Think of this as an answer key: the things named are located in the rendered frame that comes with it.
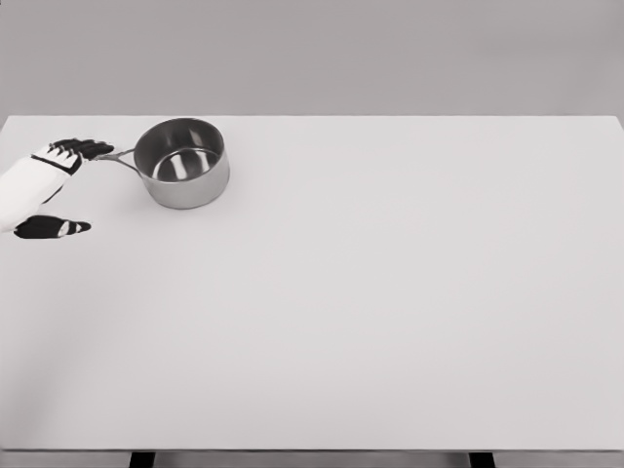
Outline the stainless steel saucepan with handle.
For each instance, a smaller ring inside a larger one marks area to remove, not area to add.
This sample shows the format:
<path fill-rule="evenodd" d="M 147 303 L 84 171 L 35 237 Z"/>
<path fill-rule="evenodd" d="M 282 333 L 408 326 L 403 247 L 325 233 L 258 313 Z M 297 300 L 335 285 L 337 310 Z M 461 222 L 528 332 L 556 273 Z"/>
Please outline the stainless steel saucepan with handle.
<path fill-rule="evenodd" d="M 146 130 L 131 149 L 97 156 L 134 171 L 159 205 L 192 210 L 216 200 L 230 179 L 222 133 L 198 118 L 178 117 Z"/>

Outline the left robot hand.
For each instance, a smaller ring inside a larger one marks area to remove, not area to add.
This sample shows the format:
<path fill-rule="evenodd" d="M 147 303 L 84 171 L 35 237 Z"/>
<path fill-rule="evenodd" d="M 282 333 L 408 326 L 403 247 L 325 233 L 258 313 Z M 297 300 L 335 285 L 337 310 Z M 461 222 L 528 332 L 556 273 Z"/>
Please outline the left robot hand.
<path fill-rule="evenodd" d="M 26 240 L 60 239 L 92 229 L 40 209 L 58 195 L 84 163 L 112 153 L 114 146 L 77 137 L 50 142 L 18 159 L 0 175 L 0 234 Z"/>

